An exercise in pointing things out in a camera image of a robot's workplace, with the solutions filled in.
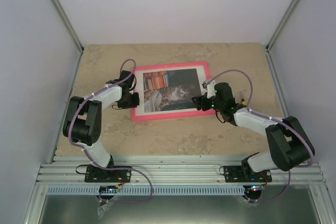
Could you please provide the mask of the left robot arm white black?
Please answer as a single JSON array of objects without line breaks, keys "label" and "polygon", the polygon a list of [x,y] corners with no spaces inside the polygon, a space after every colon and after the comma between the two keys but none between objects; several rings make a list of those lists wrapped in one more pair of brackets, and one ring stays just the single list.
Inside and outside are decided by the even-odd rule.
[{"label": "left robot arm white black", "polygon": [[62,133],[71,145],[84,151],[90,164],[97,167],[97,176],[104,182],[114,178],[115,169],[112,156],[100,140],[102,112],[113,106],[119,110],[136,108],[140,98],[134,92],[135,86],[134,73],[122,70],[119,79],[108,81],[102,89],[69,100]]}]

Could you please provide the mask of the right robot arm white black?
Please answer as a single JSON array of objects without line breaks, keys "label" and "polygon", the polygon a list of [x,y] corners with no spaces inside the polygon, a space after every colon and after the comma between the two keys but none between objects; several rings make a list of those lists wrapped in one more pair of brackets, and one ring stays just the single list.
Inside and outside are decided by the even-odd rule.
[{"label": "right robot arm white black", "polygon": [[266,137],[269,150],[244,158],[239,166],[224,166],[226,182],[271,180],[270,171],[284,172],[314,158],[315,150],[296,117],[272,118],[237,103],[228,83],[211,83],[204,95],[192,98],[198,110],[213,109],[222,123],[250,129]]}]

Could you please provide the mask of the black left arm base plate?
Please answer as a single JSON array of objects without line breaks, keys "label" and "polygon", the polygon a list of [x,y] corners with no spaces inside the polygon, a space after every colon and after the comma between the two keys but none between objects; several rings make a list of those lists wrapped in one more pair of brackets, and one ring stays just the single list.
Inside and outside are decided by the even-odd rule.
[{"label": "black left arm base plate", "polygon": [[85,172],[86,183],[129,183],[131,179],[130,166],[116,166],[118,170],[104,170],[89,165]]}]

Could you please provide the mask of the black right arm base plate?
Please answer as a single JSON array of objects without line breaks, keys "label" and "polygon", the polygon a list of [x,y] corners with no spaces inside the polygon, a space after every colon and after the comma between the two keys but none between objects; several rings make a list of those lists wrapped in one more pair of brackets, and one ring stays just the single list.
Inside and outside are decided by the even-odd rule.
[{"label": "black right arm base plate", "polygon": [[219,169],[227,183],[268,183],[272,182],[270,170],[253,172],[249,167],[240,166],[222,166]]}]

